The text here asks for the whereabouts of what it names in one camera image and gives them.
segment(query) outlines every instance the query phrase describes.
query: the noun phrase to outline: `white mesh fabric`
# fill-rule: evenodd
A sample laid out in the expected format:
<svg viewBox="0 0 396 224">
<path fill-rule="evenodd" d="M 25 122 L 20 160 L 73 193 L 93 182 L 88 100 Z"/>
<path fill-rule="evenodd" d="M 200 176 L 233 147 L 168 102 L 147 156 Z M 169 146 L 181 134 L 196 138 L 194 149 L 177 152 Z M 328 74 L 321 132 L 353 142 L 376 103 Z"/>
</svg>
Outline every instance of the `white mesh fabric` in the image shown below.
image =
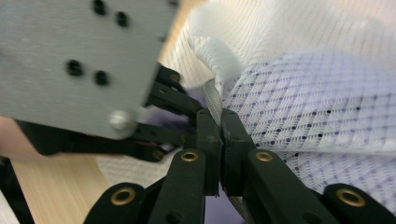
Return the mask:
<svg viewBox="0 0 396 224">
<path fill-rule="evenodd" d="M 290 51 L 335 49 L 396 69 L 395 9 L 392 0 L 218 0 L 196 8 L 185 32 L 228 95 L 238 68 Z"/>
<path fill-rule="evenodd" d="M 205 92 L 217 122 L 223 106 L 236 110 L 257 146 L 277 151 L 309 188 L 351 184 L 396 214 L 395 9 L 392 0 L 213 0 L 191 13 L 162 63 L 187 88 L 214 77 Z M 100 164 L 110 183 L 146 186 L 164 174 Z"/>
<path fill-rule="evenodd" d="M 395 155 L 396 76 L 339 52 L 247 68 L 224 99 L 258 148 Z"/>
<path fill-rule="evenodd" d="M 309 188 L 350 184 L 396 214 L 394 83 L 344 53 L 293 53 L 248 67 L 223 104 Z"/>
</svg>

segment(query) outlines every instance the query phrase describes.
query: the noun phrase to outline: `white cloth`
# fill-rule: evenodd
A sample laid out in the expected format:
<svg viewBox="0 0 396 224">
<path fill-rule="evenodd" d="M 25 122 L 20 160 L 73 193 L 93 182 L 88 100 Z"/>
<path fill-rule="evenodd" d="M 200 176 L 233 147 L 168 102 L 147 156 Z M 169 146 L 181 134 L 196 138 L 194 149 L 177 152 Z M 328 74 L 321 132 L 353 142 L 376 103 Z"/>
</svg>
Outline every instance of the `white cloth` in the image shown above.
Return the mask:
<svg viewBox="0 0 396 224">
<path fill-rule="evenodd" d="M 236 110 L 258 148 L 281 151 L 309 188 L 355 185 L 396 214 L 395 11 L 393 0 L 212 0 L 161 63 L 187 88 L 214 77 L 205 92 L 217 123 Z M 106 164 L 124 179 L 147 171 Z"/>
</svg>

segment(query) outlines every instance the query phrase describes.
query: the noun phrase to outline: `wooden table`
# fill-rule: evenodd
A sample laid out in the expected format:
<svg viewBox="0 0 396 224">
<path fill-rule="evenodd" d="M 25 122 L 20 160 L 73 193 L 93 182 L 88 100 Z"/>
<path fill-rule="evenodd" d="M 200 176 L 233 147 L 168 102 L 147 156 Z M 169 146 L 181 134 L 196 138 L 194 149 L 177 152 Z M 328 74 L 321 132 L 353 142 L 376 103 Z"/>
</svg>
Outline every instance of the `wooden table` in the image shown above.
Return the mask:
<svg viewBox="0 0 396 224">
<path fill-rule="evenodd" d="M 205 0 L 181 0 L 179 12 L 163 48 L 175 44 L 191 8 Z M 94 156 L 65 156 L 42 161 L 13 161 L 35 223 L 82 223 L 108 188 Z"/>
</svg>

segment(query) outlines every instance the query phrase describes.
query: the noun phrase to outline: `screw hole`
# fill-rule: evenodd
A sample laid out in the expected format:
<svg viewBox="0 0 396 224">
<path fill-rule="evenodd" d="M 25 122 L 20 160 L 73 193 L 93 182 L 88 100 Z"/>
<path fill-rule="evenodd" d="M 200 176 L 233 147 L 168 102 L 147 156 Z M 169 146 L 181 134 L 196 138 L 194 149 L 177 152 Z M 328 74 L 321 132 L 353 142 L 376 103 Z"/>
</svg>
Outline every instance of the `screw hole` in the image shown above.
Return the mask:
<svg viewBox="0 0 396 224">
<path fill-rule="evenodd" d="M 101 0 L 94 0 L 93 1 L 93 11 L 100 16 L 106 15 L 106 6 L 105 3 Z"/>
<path fill-rule="evenodd" d="M 124 12 L 117 13 L 117 24 L 120 27 L 128 27 L 128 16 Z"/>
<path fill-rule="evenodd" d="M 67 62 L 66 70 L 70 76 L 79 77 L 82 75 L 81 63 L 76 60 L 70 60 Z"/>
<path fill-rule="evenodd" d="M 104 71 L 97 71 L 95 73 L 95 83 L 99 86 L 108 85 L 108 74 Z"/>
</svg>

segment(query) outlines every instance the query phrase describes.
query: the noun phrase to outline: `gray metal plate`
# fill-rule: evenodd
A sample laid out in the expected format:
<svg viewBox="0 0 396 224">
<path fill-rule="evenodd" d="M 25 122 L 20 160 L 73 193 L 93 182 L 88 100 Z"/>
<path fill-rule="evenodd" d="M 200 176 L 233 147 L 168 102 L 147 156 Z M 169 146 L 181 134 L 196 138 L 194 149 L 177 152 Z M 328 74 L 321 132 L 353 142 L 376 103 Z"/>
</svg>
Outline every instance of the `gray metal plate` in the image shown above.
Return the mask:
<svg viewBox="0 0 396 224">
<path fill-rule="evenodd" d="M 165 0 L 112 0 L 105 16 L 92 1 L 0 0 L 0 114 L 80 133 L 120 139 L 135 127 L 155 78 L 176 8 Z M 129 16 L 119 27 L 116 12 Z M 71 77 L 65 63 L 82 63 Z M 104 70 L 108 86 L 93 74 Z M 112 111 L 131 115 L 128 128 L 109 125 Z"/>
</svg>

